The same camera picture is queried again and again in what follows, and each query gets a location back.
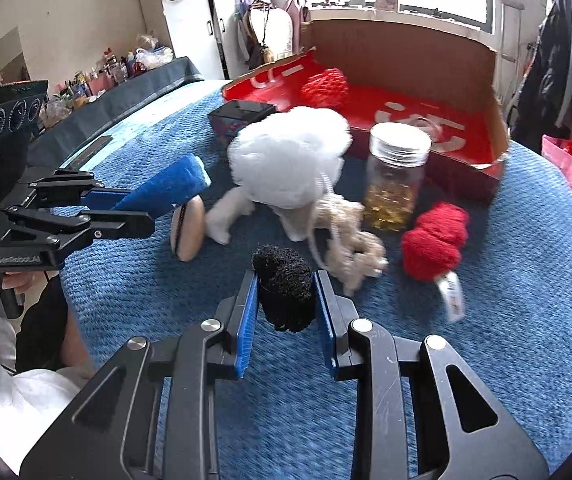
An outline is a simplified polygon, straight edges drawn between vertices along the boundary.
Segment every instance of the black box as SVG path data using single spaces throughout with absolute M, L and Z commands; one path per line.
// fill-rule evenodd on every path
M 210 126 L 219 136 L 225 148 L 237 137 L 242 128 L 258 123 L 277 112 L 274 105 L 254 101 L 232 100 L 208 114 Z

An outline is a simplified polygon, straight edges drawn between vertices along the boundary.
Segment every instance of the silver jar lid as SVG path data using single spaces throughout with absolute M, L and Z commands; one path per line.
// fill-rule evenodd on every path
M 431 145 L 426 132 L 409 124 L 379 123 L 370 130 L 370 153 L 402 168 L 424 165 Z

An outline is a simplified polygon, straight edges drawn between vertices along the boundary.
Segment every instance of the paper label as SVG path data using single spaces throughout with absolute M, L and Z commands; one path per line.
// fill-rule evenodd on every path
M 464 295 L 461 283 L 454 272 L 448 272 L 435 278 L 437 288 L 446 305 L 446 318 L 449 323 L 455 323 L 464 318 Z

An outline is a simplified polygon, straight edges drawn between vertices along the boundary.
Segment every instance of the black yarn ball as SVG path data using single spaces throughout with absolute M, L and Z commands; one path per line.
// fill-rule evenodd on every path
M 301 332 L 315 318 L 312 268 L 296 251 L 266 245 L 253 254 L 259 301 L 275 330 Z

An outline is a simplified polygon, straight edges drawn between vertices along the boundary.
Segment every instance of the silver bolt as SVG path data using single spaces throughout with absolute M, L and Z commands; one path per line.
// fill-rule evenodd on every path
M 372 323 L 368 319 L 360 317 L 352 322 L 352 328 L 357 332 L 366 333 L 372 330 Z
M 136 335 L 126 343 L 126 346 L 130 350 L 141 350 L 143 348 L 146 348 L 147 344 L 148 342 L 146 341 L 145 337 L 142 337 L 141 335 Z
M 440 335 L 429 335 L 426 338 L 426 345 L 433 350 L 443 350 L 446 347 L 446 340 Z
M 217 319 L 207 319 L 201 323 L 201 329 L 205 332 L 214 332 L 221 328 L 221 323 Z

